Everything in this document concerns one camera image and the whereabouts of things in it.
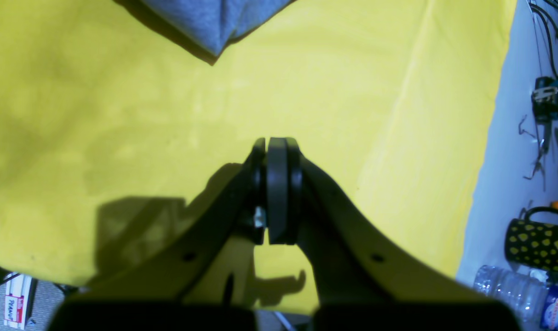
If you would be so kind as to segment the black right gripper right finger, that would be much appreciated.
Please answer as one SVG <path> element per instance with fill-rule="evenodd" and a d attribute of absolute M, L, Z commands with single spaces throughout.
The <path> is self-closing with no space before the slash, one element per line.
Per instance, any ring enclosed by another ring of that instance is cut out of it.
<path fill-rule="evenodd" d="M 388 239 L 293 138 L 268 144 L 267 228 L 271 245 L 297 245 L 310 262 L 315 331 L 520 330 L 504 304 Z"/>

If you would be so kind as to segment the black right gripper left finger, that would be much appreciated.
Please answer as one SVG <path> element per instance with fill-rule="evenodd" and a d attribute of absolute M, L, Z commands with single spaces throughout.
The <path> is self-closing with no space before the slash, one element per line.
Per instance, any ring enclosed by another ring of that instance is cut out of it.
<path fill-rule="evenodd" d="M 262 243 L 264 230 L 253 223 L 264 197 L 265 139 L 255 141 L 242 164 L 226 164 L 181 211 L 189 228 L 162 250 L 89 291 L 71 296 L 56 312 L 51 331 L 219 331 L 229 322 L 248 324 L 255 318 L 231 308 L 234 274 L 214 281 L 221 289 L 213 303 L 188 303 L 228 240 L 238 233 Z"/>

